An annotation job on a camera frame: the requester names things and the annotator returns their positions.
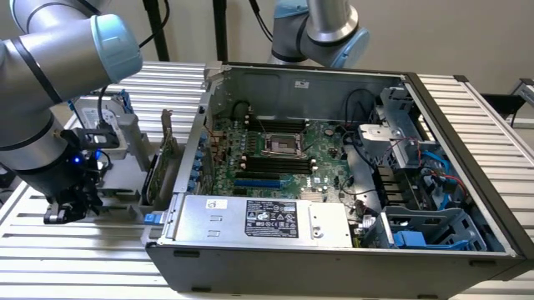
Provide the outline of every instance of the motherboard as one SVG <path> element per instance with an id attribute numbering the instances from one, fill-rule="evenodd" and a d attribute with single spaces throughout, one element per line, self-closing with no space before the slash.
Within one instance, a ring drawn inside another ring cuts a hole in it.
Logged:
<path id="1" fill-rule="evenodd" d="M 336 122 L 217 119 L 212 194 L 343 202 L 344 132 Z"/>

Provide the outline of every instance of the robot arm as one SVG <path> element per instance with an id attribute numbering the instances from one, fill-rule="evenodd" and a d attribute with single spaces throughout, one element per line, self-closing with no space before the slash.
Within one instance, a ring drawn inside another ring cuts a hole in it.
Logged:
<path id="1" fill-rule="evenodd" d="M 349 68 L 368 43 L 347 0 L 277 0 L 269 63 Z"/>
<path id="2" fill-rule="evenodd" d="M 45 223 L 82 219 L 101 205 L 94 155 L 60 134 L 49 107 L 118 82 L 142 64 L 125 23 L 94 15 L 105 3 L 10 0 L 25 35 L 0 41 L 0 163 L 44 193 Z"/>

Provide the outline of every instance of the green circuit board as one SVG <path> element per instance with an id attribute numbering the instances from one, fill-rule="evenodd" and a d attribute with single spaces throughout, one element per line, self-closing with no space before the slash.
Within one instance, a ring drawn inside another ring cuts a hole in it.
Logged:
<path id="1" fill-rule="evenodd" d="M 323 201 L 339 202 L 335 177 L 343 182 L 349 176 L 349 170 L 345 160 L 341 159 L 341 133 L 335 132 L 335 127 L 336 124 L 311 121 L 305 131 L 297 134 L 301 137 L 299 142 L 300 150 L 303 150 L 301 159 L 315 159 L 316 161 L 316 171 L 312 174 L 280 174 L 281 188 L 246 188 L 246 195 L 241 196 L 307 199 L 311 195 L 315 198 L 321 195 Z M 333 132 L 332 136 L 324 134 L 327 129 Z M 217 196 L 237 196 L 233 195 L 233 181 L 236 172 L 242 171 L 238 167 L 242 153 L 252 157 L 265 157 L 262 153 L 265 136 L 272 135 L 283 138 L 295 134 L 248 131 L 244 125 L 232 122 L 229 119 L 216 120 L 213 130 L 218 136 L 224 134 L 224 139 L 218 138 L 216 145 L 212 194 Z"/>

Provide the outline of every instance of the warning label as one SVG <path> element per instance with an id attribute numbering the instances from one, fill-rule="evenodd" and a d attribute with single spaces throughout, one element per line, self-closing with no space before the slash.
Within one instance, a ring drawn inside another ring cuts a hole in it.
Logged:
<path id="1" fill-rule="evenodd" d="M 246 201 L 244 233 L 265 238 L 297 238 L 297 205 L 295 202 Z"/>

